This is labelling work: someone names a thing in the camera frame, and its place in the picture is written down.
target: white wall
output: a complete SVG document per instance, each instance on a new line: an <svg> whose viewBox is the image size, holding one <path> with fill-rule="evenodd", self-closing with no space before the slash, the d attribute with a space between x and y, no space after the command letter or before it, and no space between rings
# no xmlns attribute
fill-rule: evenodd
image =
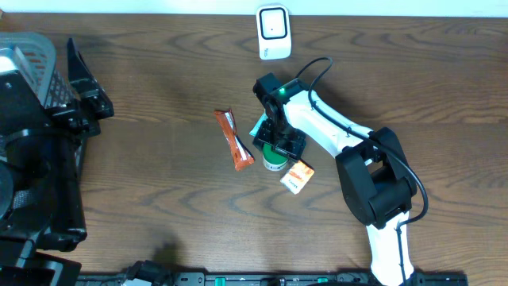
<svg viewBox="0 0 508 286"><path fill-rule="evenodd" d="M6 12L254 14L270 0L0 0ZM279 0L293 15L508 17L508 0Z"/></svg>

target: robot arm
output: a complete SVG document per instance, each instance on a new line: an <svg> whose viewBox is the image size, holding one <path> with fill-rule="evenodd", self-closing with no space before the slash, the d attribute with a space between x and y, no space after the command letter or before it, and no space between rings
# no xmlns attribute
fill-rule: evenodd
<svg viewBox="0 0 508 286"><path fill-rule="evenodd" d="M264 105L268 119L256 135L254 145L259 148L269 144L275 152L299 160L306 134L328 151L336 159L349 209L367 227L372 273L382 284L400 285L403 281L395 228L409 218L410 198L416 194L416 185L389 156L339 128L315 110L310 104L308 89L300 79L293 79L283 86L273 74L258 79L254 92ZM312 91L311 98L321 112L345 129L389 146L406 160L397 137L388 128L373 132L327 106L315 91ZM370 173L367 166L372 162L383 162L383 166ZM401 231L402 257L408 279L414 268L409 259L406 226Z"/></svg>

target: black cable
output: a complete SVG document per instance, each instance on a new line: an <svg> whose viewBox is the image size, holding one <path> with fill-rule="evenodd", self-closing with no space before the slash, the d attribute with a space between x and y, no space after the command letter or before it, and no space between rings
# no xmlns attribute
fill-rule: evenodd
<svg viewBox="0 0 508 286"><path fill-rule="evenodd" d="M409 224L409 223L412 223L412 222L416 222L416 221L422 219L425 216L425 214L427 213L427 210L429 209L429 199L427 198L427 191L425 190L425 187L423 186L423 183L421 182L420 178L418 178L416 173L410 168L410 166L408 164L406 164L400 158L400 156L395 151L393 151L392 149L390 149L390 148L388 148L388 147L386 147L386 146L384 146L384 145L382 145L382 144L380 144L380 143L378 143L376 141L373 141L372 139L370 139L369 137L366 137L363 134L360 134L360 133L357 133L357 132L353 131L351 129L351 127L344 126L342 123L338 122L334 118L331 118L330 116L328 116L324 111L322 111L319 108L319 106L316 104L316 102L312 99L312 90L314 89L314 86L316 85L316 83L318 83L319 79L332 67L332 65L333 65L332 58L330 58L328 56L317 58L316 60L311 61L305 67L303 67L302 70L295 76L295 78L298 78L302 74L302 72L305 71L311 64L313 64L313 63L315 63L317 61L320 61L320 60L328 60L330 62L330 65L324 71L322 71L312 81L312 83L309 86L309 102L310 102L310 106L313 109L315 109L322 117L326 118L328 121L332 122L333 124L335 124L337 127L342 129L346 133L351 134L352 136L357 137L359 139L362 139L363 141L366 141L368 144L376 147L379 151L381 151L383 153L386 153L390 158L392 158L395 161L397 161L397 163L399 163L401 166L403 166L404 169L407 170L408 173L414 178L414 180L416 181L416 185L418 185L418 188L420 189L421 197L423 198L423 209L421 210L421 213L419 215L413 217L413 218L408 218L406 221L399 222L397 224L397 227L395 228L395 231L397 231L397 238L398 238L398 253L399 253L399 256L400 256L400 266L401 266L401 270L402 270L402 281L403 281L404 285L406 285L406 271L404 269L404 256L402 255L402 231L401 231L401 227L405 226L406 224Z"/></svg>

